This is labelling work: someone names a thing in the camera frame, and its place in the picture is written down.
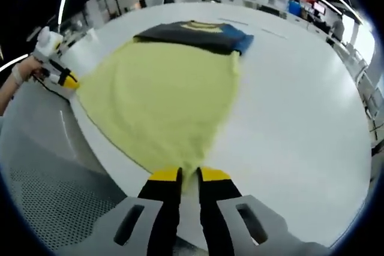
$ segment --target desk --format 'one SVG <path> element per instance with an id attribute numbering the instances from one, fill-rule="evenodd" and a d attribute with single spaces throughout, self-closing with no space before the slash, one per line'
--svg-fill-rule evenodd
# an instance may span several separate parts
<path id="1" fill-rule="evenodd" d="M 348 71 L 320 38 L 244 7 L 168 4 L 109 22 L 95 39 L 83 38 L 71 47 L 62 60 L 81 77 L 136 33 L 191 19 L 226 21 L 254 35 L 241 58 L 237 99 L 205 164 L 224 170 L 243 195 L 255 196 L 282 215 L 301 240 L 332 245 L 367 195 L 370 135 Z M 137 195 L 149 173 L 99 132 L 76 97 L 71 106 L 100 163 L 127 195 Z M 192 229 L 181 230 L 185 240 L 203 246 Z"/>

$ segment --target monitor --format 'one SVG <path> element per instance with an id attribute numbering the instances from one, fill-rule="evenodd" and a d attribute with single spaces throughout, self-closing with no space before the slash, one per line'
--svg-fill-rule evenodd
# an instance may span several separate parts
<path id="1" fill-rule="evenodd" d="M 318 2 L 313 3 L 313 9 L 317 10 L 321 14 L 325 14 L 325 7 L 320 5 Z"/>

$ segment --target human hand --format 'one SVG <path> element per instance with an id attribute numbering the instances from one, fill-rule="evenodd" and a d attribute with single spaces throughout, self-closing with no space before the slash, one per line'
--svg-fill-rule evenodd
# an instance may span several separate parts
<path id="1" fill-rule="evenodd" d="M 38 62 L 32 55 L 18 64 L 18 69 L 23 81 L 29 79 L 32 74 L 40 74 L 41 63 Z"/>

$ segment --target round table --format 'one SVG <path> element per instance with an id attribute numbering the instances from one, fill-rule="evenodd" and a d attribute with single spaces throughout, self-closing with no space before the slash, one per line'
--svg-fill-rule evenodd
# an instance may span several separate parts
<path id="1" fill-rule="evenodd" d="M 253 195 L 283 216 L 294 236 L 331 246 L 364 203 L 371 155 L 358 91 L 322 39 L 249 8 L 169 4 L 107 23 L 71 47 L 62 61 L 82 77 L 135 34 L 183 20 L 226 22 L 254 35 L 240 58 L 237 98 L 205 164 L 230 174 L 242 195 Z M 70 101 L 101 165 L 127 195 L 136 196 L 149 173 L 102 135 L 75 95 Z M 183 197 L 181 210 L 189 210 L 181 211 L 178 235 L 204 248 L 196 231 L 199 207 L 183 204 L 193 197 Z"/>

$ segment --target yellow towel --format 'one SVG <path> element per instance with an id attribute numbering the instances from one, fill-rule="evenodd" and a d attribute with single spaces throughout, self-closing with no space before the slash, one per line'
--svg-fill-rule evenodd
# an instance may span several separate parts
<path id="1" fill-rule="evenodd" d="M 238 52 L 130 41 L 77 90 L 89 118 L 149 172 L 201 165 L 236 92 Z"/>

